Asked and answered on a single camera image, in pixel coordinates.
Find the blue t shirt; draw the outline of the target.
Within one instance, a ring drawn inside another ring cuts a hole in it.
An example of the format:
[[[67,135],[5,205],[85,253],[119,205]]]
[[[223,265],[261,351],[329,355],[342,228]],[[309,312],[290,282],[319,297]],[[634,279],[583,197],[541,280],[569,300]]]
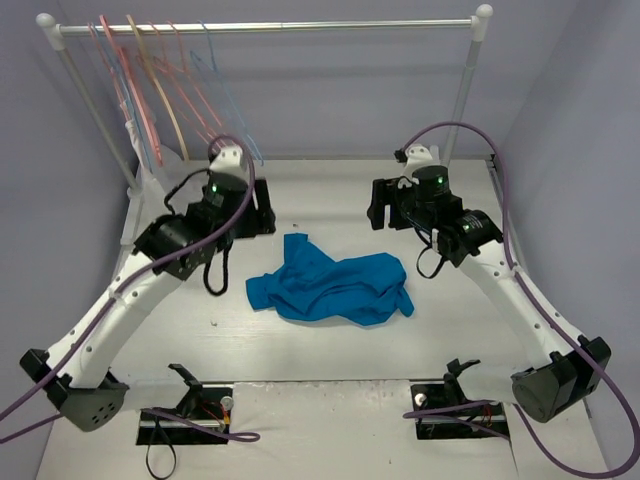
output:
[[[246,281],[254,310],[274,309],[287,320],[317,322],[333,316],[359,326],[382,324],[414,304],[405,288],[407,273],[396,257],[377,253],[336,261],[306,234],[284,236],[283,264]]]

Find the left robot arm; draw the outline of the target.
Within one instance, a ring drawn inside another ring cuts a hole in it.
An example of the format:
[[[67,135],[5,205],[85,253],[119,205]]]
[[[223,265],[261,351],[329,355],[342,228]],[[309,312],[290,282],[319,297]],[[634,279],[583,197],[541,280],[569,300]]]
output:
[[[177,363],[178,383],[123,383],[110,371],[120,350],[152,311],[215,255],[228,256],[237,239],[275,231],[267,182],[229,173],[207,174],[199,201],[184,214],[165,214],[134,243],[120,272],[89,312],[56,344],[30,349],[25,373],[44,390],[59,414],[84,432],[95,431],[127,410],[160,409],[191,418],[204,385]]]

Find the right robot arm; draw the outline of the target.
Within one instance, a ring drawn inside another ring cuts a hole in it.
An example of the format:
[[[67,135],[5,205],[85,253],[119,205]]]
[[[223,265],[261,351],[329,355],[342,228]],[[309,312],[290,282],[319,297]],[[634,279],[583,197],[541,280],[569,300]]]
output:
[[[506,402],[547,423],[596,389],[595,369],[607,366],[609,345],[600,337],[587,338],[562,318],[546,321],[550,303],[524,271],[508,263],[502,232],[491,218],[464,208],[451,192],[446,167],[374,180],[367,216],[375,230],[414,229],[441,263],[450,263],[481,289],[523,347],[528,360],[523,366],[451,361],[442,388],[449,409],[464,412],[480,400]]]

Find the light blue wire hanger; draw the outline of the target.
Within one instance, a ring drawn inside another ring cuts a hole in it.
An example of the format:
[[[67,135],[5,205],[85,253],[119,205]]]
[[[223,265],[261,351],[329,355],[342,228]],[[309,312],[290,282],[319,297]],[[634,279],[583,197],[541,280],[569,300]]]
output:
[[[209,89],[213,93],[220,92],[223,95],[221,107],[223,115],[226,116],[227,120],[230,122],[232,131],[244,141],[253,158],[260,166],[263,166],[265,159],[256,141],[252,137],[243,115],[238,108],[232,91],[216,62],[213,34],[207,29],[203,21],[199,21],[199,25],[203,28],[203,32],[206,35],[209,60],[203,60],[194,50],[191,50],[189,52],[191,63],[196,68],[201,80],[209,87]]]

